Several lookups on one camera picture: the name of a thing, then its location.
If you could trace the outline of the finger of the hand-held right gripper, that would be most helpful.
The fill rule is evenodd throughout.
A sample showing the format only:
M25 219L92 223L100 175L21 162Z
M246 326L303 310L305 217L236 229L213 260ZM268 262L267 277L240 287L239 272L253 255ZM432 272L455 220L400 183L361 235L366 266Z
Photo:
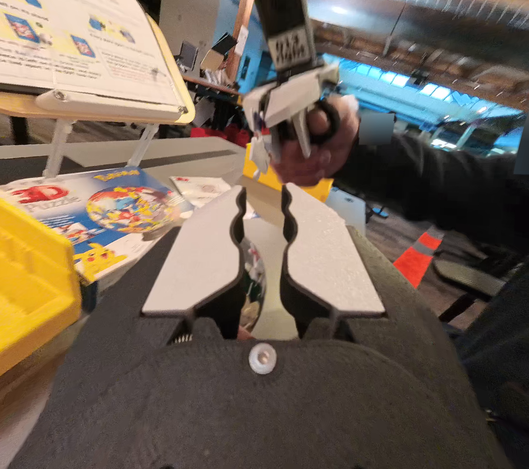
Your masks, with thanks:
M320 100L322 87L319 75L300 75L279 87L268 96L264 123L268 129L288 120Z
M250 141L249 158L256 169L252 175L258 180L263 173L267 173L270 163L270 153L267 150L262 130L266 128L265 113L270 90L251 90L242 100L242 107L252 138Z

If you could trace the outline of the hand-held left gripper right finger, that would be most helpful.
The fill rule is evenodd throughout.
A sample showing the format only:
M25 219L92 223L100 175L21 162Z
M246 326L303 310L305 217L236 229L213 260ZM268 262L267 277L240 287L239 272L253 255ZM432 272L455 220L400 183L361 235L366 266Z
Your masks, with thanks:
M281 210L287 244L280 299L299 338L315 319L326 319L334 336L342 321L386 317L344 219L293 183L282 187Z

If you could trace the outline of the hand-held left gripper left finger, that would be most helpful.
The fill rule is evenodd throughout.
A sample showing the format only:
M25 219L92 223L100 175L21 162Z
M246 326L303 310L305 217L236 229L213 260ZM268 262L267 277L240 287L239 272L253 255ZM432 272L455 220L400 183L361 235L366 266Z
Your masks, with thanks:
M235 340L246 293L241 242L246 190L233 186L184 222L142 307L142 315L215 321Z

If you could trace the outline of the colourful puzzle ball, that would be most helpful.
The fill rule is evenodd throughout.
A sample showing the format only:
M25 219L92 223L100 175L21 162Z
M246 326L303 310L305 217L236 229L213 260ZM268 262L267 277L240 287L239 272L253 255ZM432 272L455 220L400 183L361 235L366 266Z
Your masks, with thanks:
M241 309L240 327L252 333L261 316L266 298L266 269L261 254L252 241L243 238L241 248L244 256L242 285L246 300Z

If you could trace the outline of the person's right forearm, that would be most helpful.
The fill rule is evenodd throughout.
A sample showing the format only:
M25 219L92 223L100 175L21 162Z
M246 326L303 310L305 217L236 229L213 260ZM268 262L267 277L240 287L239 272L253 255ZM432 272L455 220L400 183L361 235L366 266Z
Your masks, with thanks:
M332 177L410 221L430 221L475 241L528 252L528 175L515 155L442 151L414 137L354 145Z

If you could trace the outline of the blue puzzle box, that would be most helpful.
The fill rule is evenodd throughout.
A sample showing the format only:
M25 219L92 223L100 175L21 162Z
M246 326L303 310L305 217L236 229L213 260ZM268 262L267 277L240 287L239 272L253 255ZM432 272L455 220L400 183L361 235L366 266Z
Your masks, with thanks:
M71 243L86 284L134 265L195 209L139 167L22 179L1 197Z

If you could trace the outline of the person's right hand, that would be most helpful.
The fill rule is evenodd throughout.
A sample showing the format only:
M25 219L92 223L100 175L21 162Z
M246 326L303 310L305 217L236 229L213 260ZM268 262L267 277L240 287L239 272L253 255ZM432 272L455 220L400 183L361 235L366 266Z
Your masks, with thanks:
M312 145L307 158L297 140L284 142L280 160L271 161L271 167L282 183L313 187L344 167L359 134L359 103L352 94L332 95L328 102L340 116L338 131L324 144Z

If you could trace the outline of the white instruction leaflet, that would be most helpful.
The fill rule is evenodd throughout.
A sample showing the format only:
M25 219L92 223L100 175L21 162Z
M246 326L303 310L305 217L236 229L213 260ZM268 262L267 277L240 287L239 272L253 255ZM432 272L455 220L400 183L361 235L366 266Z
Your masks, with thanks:
M215 177L172 176L170 181L182 198L195 208L202 208L231 189L224 179Z

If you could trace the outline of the yellow plastic bin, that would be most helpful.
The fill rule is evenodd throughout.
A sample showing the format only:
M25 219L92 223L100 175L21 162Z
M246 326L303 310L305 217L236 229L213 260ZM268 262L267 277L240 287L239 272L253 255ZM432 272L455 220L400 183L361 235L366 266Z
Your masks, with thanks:
M74 324L81 311L70 242L1 199L1 375Z
M248 143L246 146L246 153L245 153L245 158L244 158L242 174L243 176L253 180L254 179L253 176L255 175L255 172L257 171L257 165L255 164L255 162L253 162L250 159L250 146L251 146L250 143ZM266 173L260 172L260 176L258 179L256 179L256 181L259 184L264 185L268 188L281 191L282 182L278 178L273 167L269 167ZM325 203L330 194L332 185L333 185L333 179L322 179L317 185L312 186L312 187L302 187L302 189L306 193L311 195L312 197Z

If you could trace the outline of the orange traffic cone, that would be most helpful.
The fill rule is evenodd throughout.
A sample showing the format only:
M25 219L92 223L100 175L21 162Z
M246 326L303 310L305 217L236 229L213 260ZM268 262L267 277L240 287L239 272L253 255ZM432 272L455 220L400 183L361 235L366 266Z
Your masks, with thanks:
M414 288L418 288L424 278L444 236L445 233L440 230L428 228L393 262L393 266Z

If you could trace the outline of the pale wooden display board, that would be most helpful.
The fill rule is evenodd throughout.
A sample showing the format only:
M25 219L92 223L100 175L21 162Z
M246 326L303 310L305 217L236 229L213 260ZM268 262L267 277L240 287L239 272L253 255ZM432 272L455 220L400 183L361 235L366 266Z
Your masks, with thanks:
M79 93L65 89L10 90L1 86L1 114L17 117L46 117L65 120L121 121L136 123L187 124L195 109L186 84L170 53L161 30L146 14L171 75L181 103L177 105Z

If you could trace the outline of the person's dark jacket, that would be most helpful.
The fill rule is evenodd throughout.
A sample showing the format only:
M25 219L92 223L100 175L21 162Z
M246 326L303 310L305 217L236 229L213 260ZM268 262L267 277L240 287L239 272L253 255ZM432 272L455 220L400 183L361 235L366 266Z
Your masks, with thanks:
M455 347L507 457L515 468L528 468L528 262Z

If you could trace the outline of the printed instruction sheet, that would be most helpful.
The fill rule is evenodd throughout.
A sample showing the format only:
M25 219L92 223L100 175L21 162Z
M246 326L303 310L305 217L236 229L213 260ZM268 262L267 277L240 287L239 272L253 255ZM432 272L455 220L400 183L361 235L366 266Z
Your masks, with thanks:
M1 0L1 86L181 103L137 0Z

